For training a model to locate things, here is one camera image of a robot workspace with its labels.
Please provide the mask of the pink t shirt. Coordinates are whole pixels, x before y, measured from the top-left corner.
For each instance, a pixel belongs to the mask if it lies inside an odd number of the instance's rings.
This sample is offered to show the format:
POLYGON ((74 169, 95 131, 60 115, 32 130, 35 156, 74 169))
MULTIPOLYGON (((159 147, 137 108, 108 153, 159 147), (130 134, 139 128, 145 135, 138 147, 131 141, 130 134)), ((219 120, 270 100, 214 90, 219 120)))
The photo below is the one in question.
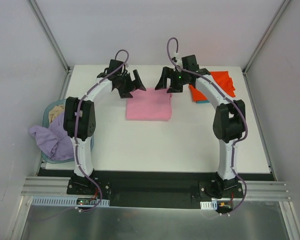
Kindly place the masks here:
POLYGON ((172 117, 172 94, 165 89, 136 90, 126 101, 125 118, 129 121, 167 122, 172 117))

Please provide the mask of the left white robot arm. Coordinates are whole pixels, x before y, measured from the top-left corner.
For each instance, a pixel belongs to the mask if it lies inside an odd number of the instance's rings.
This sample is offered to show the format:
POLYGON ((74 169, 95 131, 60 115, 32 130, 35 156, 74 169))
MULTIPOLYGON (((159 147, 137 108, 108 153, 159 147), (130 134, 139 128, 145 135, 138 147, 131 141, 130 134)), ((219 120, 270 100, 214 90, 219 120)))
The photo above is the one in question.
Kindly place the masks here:
POLYGON ((82 177, 78 188, 86 195, 92 194, 96 188, 95 181, 89 178, 94 171, 91 138, 97 126, 95 104, 115 89, 121 99, 132 98, 132 92, 136 90, 145 91, 138 71, 134 69, 132 73, 134 78, 123 61, 112 59, 109 66, 97 75, 96 83, 81 98, 69 96, 66 99, 63 128, 73 146, 74 174, 82 177))

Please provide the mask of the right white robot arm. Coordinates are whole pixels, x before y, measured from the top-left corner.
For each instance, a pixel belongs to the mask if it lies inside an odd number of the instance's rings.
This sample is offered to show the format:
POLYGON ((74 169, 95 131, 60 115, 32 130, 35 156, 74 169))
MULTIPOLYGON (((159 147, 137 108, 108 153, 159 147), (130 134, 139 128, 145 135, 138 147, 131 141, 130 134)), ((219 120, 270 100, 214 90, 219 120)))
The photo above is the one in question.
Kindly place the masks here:
POLYGON ((179 57, 174 53, 170 60, 174 68, 166 66, 162 69, 155 90, 181 93, 184 85, 189 85, 201 92, 213 106, 212 130, 219 140, 217 174, 222 179, 215 184, 215 192, 220 197, 227 197, 233 191, 228 180, 236 177, 237 143, 247 137, 243 135, 247 132, 245 103, 228 95, 207 69, 199 67, 194 54, 179 57))

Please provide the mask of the folded teal t shirt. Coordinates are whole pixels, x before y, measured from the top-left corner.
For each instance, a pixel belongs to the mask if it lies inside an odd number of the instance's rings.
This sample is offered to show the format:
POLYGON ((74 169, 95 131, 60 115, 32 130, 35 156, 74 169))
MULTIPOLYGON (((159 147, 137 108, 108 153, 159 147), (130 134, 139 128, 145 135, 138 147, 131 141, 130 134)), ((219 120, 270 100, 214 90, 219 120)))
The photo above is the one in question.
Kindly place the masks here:
POLYGON ((210 103, 208 100, 196 101, 197 104, 208 104, 210 103))

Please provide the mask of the folded orange t shirt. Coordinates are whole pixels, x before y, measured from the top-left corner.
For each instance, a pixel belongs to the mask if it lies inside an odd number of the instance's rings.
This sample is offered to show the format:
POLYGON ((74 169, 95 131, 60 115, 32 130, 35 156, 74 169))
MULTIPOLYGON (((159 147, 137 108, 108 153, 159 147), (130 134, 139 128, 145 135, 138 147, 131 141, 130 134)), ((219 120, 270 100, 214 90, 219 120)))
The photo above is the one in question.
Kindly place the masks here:
MULTIPOLYGON (((235 87, 232 78, 228 71, 211 71, 211 76, 215 82, 232 98, 235 98, 235 87)), ((193 102, 208 100, 204 94, 194 88, 192 85, 188 86, 193 102)))

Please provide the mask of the beige t shirt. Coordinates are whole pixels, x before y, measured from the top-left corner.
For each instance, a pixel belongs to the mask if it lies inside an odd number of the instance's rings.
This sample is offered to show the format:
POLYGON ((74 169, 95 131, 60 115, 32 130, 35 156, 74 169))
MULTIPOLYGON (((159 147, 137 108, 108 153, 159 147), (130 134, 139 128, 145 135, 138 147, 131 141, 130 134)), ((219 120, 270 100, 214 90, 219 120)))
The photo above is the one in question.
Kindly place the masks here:
POLYGON ((64 104, 55 105, 52 108, 52 110, 50 110, 49 113, 48 113, 49 123, 51 124, 64 111, 65 111, 65 105, 64 104))

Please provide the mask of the teal plastic basket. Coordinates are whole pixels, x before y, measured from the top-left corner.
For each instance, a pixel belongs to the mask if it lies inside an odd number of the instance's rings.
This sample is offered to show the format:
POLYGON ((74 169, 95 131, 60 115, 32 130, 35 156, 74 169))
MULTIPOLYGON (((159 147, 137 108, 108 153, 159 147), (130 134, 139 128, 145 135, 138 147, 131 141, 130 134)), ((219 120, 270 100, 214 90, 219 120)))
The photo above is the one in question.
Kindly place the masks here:
MULTIPOLYGON (((48 117, 48 114, 49 114, 49 111, 52 110, 52 108, 54 106, 57 106, 57 105, 65 105, 66 104, 66 100, 65 99, 62 99, 62 100, 58 100, 58 101, 55 101, 53 103, 51 103, 44 111, 43 113, 43 120, 42 120, 42 125, 41 127, 44 127, 44 128, 48 128, 50 126, 50 123, 49 123, 49 117, 48 117)), ((75 159, 74 157, 71 158, 71 159, 68 159, 68 160, 63 160, 63 161, 55 161, 55 160, 51 160, 49 159, 42 151, 41 151, 41 157, 43 158, 44 161, 46 161, 47 163, 50 163, 50 164, 59 164, 59 163, 67 163, 67 162, 73 162, 75 159)))

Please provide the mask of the lavender t shirt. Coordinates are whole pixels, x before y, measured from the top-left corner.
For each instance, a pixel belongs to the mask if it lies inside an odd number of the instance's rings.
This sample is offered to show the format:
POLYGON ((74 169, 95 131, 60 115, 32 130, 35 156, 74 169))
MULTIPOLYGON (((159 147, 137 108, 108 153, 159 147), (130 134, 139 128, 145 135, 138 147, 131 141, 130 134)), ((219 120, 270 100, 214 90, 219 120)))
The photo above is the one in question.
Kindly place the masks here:
POLYGON ((74 158, 71 138, 64 130, 64 112, 57 116, 48 128, 35 125, 28 129, 36 145, 53 161, 66 161, 74 158))

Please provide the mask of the left aluminium frame post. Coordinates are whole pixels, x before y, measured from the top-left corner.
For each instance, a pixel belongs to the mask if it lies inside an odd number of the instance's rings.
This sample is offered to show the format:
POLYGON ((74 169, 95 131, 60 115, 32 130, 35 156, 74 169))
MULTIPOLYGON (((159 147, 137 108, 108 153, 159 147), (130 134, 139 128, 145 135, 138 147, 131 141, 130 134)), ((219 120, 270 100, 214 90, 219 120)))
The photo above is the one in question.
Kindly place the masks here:
POLYGON ((70 72, 70 66, 68 65, 66 58, 64 57, 52 31, 51 28, 48 25, 48 22, 46 21, 40 6, 36 0, 27 0, 27 3, 29 4, 30 8, 32 9, 35 17, 37 18, 38 23, 40 24, 45 36, 47 37, 47 40, 49 41, 54 53, 56 54, 58 60, 60 61, 63 69, 66 73, 70 72))

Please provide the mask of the aluminium frame post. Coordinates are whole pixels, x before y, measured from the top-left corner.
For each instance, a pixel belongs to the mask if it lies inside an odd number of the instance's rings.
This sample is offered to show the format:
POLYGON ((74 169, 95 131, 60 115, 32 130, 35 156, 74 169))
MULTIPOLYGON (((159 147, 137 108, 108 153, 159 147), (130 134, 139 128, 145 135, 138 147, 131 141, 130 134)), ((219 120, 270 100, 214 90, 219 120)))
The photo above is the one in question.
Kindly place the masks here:
POLYGON ((269 22, 267 28, 265 29, 264 33, 262 34, 260 40, 258 41, 255 49, 253 50, 251 56, 249 57, 247 63, 245 64, 244 68, 242 69, 242 74, 245 76, 250 68, 252 67, 253 63, 255 62, 256 58, 260 54, 261 50, 264 48, 265 44, 267 43, 269 37, 271 36, 272 32, 275 30, 275 27, 281 20, 282 16, 286 12, 287 8, 291 4, 291 0, 283 0, 278 9, 276 10, 274 16, 272 17, 271 21, 269 22))
POLYGON ((51 28, 48 25, 48 22, 46 21, 40 6, 36 0, 27 0, 27 3, 29 4, 30 8, 32 9, 35 17, 37 18, 38 23, 40 24, 45 36, 47 37, 47 40, 49 41, 54 53, 56 54, 58 60, 60 61, 63 69, 66 73, 70 72, 70 66, 68 65, 66 58, 64 57, 52 31, 51 28))

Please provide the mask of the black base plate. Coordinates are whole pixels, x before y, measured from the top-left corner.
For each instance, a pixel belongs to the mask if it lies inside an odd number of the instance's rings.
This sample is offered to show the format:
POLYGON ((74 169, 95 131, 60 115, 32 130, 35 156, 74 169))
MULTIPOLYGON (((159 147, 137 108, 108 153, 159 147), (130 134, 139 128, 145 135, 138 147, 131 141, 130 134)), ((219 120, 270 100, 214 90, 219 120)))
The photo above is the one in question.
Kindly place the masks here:
POLYGON ((66 193, 96 195, 112 207, 199 209, 213 199, 242 200, 244 188, 216 173, 96 170, 90 178, 72 175, 66 193))

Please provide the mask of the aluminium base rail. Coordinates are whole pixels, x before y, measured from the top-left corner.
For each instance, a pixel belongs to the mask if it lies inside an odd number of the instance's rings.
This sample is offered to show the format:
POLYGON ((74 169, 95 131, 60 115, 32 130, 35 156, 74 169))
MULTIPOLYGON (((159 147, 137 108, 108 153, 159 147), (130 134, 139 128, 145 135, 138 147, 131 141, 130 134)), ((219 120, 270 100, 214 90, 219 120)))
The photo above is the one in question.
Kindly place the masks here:
MULTIPOLYGON (((22 196, 67 196, 69 177, 28 176, 21 190, 22 196)), ((288 184, 280 181, 246 180, 246 199, 249 201, 291 202, 288 184)))

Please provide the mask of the right aluminium frame post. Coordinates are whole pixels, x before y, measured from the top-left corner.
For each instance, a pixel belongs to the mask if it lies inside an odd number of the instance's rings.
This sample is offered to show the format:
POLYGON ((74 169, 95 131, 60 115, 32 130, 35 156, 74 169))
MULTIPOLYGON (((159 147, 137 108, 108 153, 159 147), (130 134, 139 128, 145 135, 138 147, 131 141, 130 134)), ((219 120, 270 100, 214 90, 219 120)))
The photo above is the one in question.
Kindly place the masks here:
POLYGON ((269 37, 271 36, 272 32, 275 30, 275 27, 281 20, 282 16, 286 12, 287 8, 291 4, 291 0, 283 0, 278 9, 276 10, 274 16, 272 17, 271 21, 269 22, 267 28, 265 29, 264 33, 262 34, 260 40, 258 41, 255 49, 253 50, 251 56, 249 57, 247 63, 245 64, 244 68, 242 69, 242 74, 245 76, 250 68, 252 67, 253 63, 255 62, 256 58, 260 54, 261 50, 264 48, 265 44, 267 43, 269 37))

